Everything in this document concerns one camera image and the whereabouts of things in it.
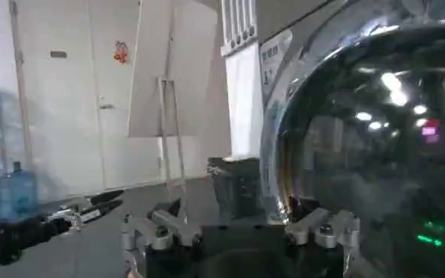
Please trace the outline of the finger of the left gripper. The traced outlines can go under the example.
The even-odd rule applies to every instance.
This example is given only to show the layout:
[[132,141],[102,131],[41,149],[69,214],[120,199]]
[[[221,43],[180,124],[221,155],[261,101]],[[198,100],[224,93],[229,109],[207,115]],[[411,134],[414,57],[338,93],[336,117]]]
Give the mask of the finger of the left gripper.
[[102,208],[114,209],[122,204],[119,197],[124,193],[124,190],[111,190],[103,193],[98,193],[91,196],[78,196],[68,199],[61,204],[62,209],[71,209],[79,214],[89,213],[94,210],[101,211]]
[[46,216],[47,231],[81,230],[86,224],[97,221],[120,207],[123,201],[114,199],[81,208],[79,205],[69,205]]

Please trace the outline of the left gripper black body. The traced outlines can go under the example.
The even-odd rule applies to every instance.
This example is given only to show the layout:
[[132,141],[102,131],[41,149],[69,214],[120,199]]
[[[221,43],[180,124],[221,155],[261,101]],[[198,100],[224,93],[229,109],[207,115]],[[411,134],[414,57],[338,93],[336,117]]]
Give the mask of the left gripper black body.
[[19,261],[23,250],[32,248],[70,230],[72,224],[63,218],[45,220],[27,218],[0,223],[0,265]]

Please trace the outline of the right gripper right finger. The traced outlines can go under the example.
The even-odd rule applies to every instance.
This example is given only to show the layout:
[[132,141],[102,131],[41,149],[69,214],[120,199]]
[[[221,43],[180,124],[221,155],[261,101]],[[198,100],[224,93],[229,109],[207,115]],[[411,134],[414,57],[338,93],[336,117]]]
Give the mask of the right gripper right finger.
[[360,218],[348,210],[331,212],[315,199],[289,197],[286,235],[297,246],[312,239],[318,246],[334,249],[341,245],[357,249],[360,245]]

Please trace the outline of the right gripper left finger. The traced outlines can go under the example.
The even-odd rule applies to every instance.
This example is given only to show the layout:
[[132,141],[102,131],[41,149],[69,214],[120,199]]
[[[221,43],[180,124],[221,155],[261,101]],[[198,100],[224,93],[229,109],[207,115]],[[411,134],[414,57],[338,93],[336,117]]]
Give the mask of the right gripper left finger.
[[182,201],[156,205],[143,217],[122,219],[122,254],[126,261],[199,261],[202,229],[182,218]]

